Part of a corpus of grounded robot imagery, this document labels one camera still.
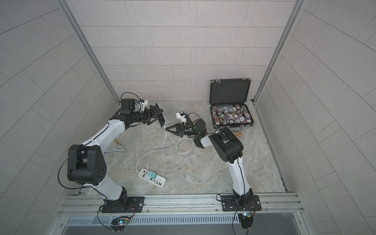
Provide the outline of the black smartphone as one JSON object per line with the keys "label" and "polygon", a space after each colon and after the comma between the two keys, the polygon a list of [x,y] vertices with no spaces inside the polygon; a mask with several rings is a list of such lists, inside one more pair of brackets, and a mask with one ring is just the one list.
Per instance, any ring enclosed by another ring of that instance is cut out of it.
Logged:
{"label": "black smartphone", "polygon": [[157,119],[158,119],[160,126],[164,127],[165,123],[166,123],[166,119],[165,119],[165,115],[164,115],[163,112],[161,112],[160,114],[157,115]]}

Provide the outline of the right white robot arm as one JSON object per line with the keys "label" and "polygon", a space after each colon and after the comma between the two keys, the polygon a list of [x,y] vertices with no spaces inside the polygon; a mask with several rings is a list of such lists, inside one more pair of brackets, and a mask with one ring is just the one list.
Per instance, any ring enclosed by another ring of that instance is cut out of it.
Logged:
{"label": "right white robot arm", "polygon": [[233,205],[244,211],[252,205],[254,197],[245,175],[243,167],[243,144],[227,127],[222,127],[215,132],[208,133],[206,123],[199,119],[195,123],[183,122],[165,128],[165,130],[178,137],[193,137],[193,142],[198,148],[214,147],[217,154],[224,161],[230,171],[233,181]]}

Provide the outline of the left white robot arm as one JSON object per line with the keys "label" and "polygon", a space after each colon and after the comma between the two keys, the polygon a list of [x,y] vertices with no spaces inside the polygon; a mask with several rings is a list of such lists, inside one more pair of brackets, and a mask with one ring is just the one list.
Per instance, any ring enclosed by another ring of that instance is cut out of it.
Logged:
{"label": "left white robot arm", "polygon": [[81,188],[92,188],[104,196],[103,210],[123,212],[130,207],[127,191],[107,174],[104,153],[113,140],[136,124],[151,125],[158,121],[164,126],[165,117],[158,104],[147,105],[145,100],[121,99],[120,108],[93,137],[68,149],[67,179]]}

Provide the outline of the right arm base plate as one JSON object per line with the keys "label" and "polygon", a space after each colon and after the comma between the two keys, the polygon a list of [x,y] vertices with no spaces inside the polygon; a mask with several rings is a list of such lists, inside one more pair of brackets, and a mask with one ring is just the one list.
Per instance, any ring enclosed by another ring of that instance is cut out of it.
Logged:
{"label": "right arm base plate", "polygon": [[259,212],[262,210],[258,195],[239,198],[234,195],[218,194],[216,200],[221,202],[222,210],[224,212]]}

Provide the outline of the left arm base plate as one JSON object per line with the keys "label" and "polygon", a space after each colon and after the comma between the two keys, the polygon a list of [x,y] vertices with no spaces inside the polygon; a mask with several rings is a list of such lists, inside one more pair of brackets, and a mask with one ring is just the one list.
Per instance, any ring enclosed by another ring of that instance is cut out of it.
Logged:
{"label": "left arm base plate", "polygon": [[105,200],[99,211],[102,213],[141,213],[144,202],[145,197],[141,196],[120,198],[115,201]]}

